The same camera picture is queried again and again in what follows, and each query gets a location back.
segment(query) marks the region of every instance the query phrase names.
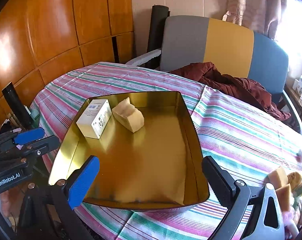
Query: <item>orange wood wall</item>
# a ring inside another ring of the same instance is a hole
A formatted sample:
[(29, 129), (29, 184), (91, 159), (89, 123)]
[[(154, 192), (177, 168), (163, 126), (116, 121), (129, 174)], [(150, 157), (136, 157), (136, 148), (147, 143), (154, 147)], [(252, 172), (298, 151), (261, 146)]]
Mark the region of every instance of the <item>orange wood wall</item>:
[(53, 79), (99, 61), (132, 58), (131, 0), (9, 0), (0, 12), (0, 123), (12, 82), (23, 104)]

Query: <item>screw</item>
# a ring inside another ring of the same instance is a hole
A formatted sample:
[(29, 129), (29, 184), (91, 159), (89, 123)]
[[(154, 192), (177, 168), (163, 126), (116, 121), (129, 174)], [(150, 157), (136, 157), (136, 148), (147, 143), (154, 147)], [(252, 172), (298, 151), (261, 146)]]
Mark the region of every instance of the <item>screw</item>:
[(271, 183), (267, 183), (266, 187), (270, 190), (274, 189), (274, 186)]
[(243, 187), (245, 186), (245, 182), (241, 179), (238, 179), (237, 181), (235, 181), (236, 185), (238, 185), (239, 187)]
[(64, 184), (66, 184), (66, 181), (64, 179), (60, 179), (57, 181), (58, 186), (63, 186)]
[(29, 189), (33, 189), (35, 186), (36, 186), (36, 185), (35, 185), (33, 182), (31, 182), (31, 183), (28, 185), (28, 188), (29, 188)]

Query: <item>gold tray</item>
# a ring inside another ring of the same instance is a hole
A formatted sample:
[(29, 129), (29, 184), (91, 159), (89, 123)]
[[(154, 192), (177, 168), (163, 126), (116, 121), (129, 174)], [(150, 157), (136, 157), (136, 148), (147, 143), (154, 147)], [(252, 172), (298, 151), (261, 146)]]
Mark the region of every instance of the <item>gold tray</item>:
[[(131, 133), (111, 116), (100, 139), (83, 136), (76, 121), (91, 100), (108, 99), (113, 108), (127, 97), (142, 112), (144, 127)], [(145, 211), (193, 206), (209, 197), (200, 143), (180, 92), (88, 98), (61, 143), (49, 184), (67, 179), (90, 155), (99, 158), (100, 171), (84, 202)]]

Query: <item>blue gripper pad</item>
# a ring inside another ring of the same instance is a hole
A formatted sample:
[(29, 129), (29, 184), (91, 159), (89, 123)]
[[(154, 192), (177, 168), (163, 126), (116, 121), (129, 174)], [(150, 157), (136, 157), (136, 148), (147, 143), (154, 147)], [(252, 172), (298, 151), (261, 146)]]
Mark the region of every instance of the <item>blue gripper pad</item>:
[(78, 173), (78, 176), (69, 188), (68, 203), (71, 209), (80, 206), (96, 175), (99, 173), (99, 169), (100, 161), (98, 157), (91, 155), (79, 170), (74, 171)]
[(15, 138), (14, 142), (20, 145), (24, 145), (26, 143), (30, 143), (35, 140), (39, 140), (45, 136), (45, 131), (39, 127), (33, 130), (29, 130), (26, 132), (19, 133)]

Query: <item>finger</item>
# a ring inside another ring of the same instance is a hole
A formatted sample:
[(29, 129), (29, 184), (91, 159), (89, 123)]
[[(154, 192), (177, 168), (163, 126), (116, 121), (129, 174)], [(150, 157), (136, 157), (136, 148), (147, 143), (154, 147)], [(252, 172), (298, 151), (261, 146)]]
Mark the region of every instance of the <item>finger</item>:
[(2, 214), (5, 217), (8, 217), (10, 215), (10, 201), (9, 201), (9, 191), (5, 191), (0, 194), (0, 200), (1, 200), (1, 210)]

